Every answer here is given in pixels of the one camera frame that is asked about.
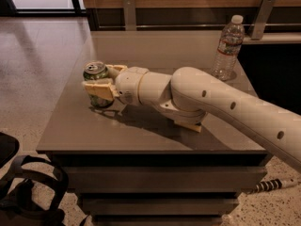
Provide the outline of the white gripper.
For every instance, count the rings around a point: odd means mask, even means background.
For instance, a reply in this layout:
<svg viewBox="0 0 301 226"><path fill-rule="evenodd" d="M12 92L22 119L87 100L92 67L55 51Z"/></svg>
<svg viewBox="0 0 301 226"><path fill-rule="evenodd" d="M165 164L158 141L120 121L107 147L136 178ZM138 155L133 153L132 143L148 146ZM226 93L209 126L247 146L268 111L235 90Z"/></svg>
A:
<svg viewBox="0 0 301 226"><path fill-rule="evenodd" d="M85 81L82 83L89 95L97 96L104 100L119 100L124 105L140 106L139 85L148 69L140 67L128 68L126 65L107 64L108 77L112 82L99 83Z"/></svg>

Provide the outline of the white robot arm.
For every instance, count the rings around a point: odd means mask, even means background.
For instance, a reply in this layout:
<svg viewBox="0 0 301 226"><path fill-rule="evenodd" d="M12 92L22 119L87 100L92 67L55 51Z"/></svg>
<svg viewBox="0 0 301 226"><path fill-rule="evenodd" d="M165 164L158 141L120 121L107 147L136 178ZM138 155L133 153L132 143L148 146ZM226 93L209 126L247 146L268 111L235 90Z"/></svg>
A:
<svg viewBox="0 0 301 226"><path fill-rule="evenodd" d="M192 67L173 74L146 68L105 65L84 66L87 94L103 102L147 105L182 127L199 130L210 113L251 138L297 171L301 170L301 118L298 114L265 102Z"/></svg>

